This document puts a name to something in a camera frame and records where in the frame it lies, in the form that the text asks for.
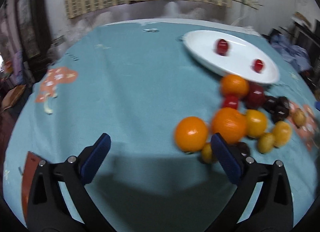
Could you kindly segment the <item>blue clothes pile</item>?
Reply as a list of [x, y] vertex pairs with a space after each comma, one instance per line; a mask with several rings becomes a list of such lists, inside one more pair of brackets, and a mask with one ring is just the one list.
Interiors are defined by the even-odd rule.
[[292, 45], [283, 34], [273, 35], [270, 44], [298, 73], [312, 69], [306, 49]]

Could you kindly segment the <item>large orange tangerine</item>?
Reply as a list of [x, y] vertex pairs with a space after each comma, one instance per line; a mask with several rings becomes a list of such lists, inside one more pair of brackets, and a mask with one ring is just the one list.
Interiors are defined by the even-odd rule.
[[246, 117], [229, 107], [215, 113], [210, 127], [212, 134], [219, 133], [229, 145], [239, 142], [247, 133]]

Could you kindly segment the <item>tan round fruit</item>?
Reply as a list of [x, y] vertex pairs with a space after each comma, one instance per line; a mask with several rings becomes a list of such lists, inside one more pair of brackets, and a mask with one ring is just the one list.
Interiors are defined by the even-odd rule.
[[292, 114], [292, 121], [296, 125], [296, 127], [300, 128], [305, 125], [306, 123], [306, 115], [304, 112], [300, 109], [297, 108], [293, 114]]

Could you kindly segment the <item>small green-yellow fruit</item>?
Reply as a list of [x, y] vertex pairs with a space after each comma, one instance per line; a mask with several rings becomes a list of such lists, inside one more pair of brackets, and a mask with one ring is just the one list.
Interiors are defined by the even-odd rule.
[[258, 151], [262, 154], [269, 153], [274, 148], [275, 141], [276, 138], [272, 133], [265, 133], [258, 140]]

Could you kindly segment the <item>teal patterned tablecloth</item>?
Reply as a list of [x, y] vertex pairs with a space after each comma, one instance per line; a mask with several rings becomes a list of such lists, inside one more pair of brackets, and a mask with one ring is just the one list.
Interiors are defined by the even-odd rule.
[[107, 133], [111, 149], [86, 189], [117, 231], [204, 231], [235, 186], [219, 164], [206, 165], [173, 140], [188, 116], [209, 123], [220, 108], [219, 77], [189, 56], [181, 38], [196, 25], [126, 23], [97, 27], [54, 68], [78, 73], [56, 86], [52, 114], [22, 109], [6, 151], [3, 194], [23, 221], [21, 173], [28, 152], [59, 163]]

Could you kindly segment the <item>yellow potato-like fruit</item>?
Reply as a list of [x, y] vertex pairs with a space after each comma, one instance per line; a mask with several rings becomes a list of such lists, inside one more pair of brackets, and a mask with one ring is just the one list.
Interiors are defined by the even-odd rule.
[[279, 121], [274, 125], [272, 134], [275, 138], [274, 147], [279, 148], [286, 145], [291, 139], [292, 128], [287, 122]]

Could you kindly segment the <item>white oval plate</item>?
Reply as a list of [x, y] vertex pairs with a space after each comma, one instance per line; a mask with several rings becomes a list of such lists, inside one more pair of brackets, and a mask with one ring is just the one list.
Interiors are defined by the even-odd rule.
[[[219, 39], [224, 39], [229, 44], [225, 56], [216, 53], [216, 44]], [[262, 85], [275, 84], [280, 79], [279, 69], [271, 57], [239, 37], [219, 31], [197, 30], [186, 33], [182, 40], [195, 61], [220, 76], [239, 75], [248, 81]], [[261, 73], [256, 73], [252, 69], [253, 61], [256, 59], [264, 62]]]

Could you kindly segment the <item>dark wrinkled passion fruit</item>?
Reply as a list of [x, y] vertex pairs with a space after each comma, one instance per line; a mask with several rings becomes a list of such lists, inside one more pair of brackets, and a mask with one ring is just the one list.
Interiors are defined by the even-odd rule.
[[277, 99], [277, 105], [290, 110], [290, 102], [286, 96], [279, 96]]

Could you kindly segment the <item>small red cherry tomato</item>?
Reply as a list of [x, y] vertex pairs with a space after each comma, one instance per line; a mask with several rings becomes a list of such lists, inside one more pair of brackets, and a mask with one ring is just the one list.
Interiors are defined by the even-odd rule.
[[238, 110], [239, 99], [235, 95], [227, 95], [224, 97], [222, 108], [232, 108]]

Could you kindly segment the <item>yellow orange fruit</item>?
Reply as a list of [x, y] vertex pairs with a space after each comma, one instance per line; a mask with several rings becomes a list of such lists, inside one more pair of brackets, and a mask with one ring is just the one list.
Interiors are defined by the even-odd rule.
[[247, 122], [247, 136], [260, 138], [267, 129], [267, 117], [258, 110], [248, 109], [245, 114]]

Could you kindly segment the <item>small orange tangerine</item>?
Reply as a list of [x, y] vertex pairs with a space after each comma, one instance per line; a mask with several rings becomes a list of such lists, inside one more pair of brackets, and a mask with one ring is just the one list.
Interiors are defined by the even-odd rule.
[[208, 135], [206, 123], [201, 118], [190, 116], [177, 124], [174, 140], [181, 151], [198, 152], [205, 146]]

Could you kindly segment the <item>large dark red plum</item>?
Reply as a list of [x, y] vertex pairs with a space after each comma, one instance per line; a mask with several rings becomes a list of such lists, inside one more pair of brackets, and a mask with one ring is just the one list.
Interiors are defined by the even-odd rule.
[[247, 109], [258, 109], [265, 102], [264, 89], [256, 83], [249, 84], [249, 91], [245, 97], [245, 106]]

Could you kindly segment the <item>small yellow fruit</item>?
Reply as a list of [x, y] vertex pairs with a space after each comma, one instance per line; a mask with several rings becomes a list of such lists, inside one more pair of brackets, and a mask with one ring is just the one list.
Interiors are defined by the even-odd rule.
[[201, 159], [206, 164], [213, 164], [218, 161], [209, 142], [206, 143], [201, 150]]

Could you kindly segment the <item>dark framed painting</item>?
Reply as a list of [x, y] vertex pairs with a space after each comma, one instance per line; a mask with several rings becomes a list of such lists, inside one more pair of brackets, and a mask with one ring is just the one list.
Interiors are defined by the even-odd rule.
[[26, 58], [45, 57], [52, 40], [45, 0], [15, 0], [15, 15]]

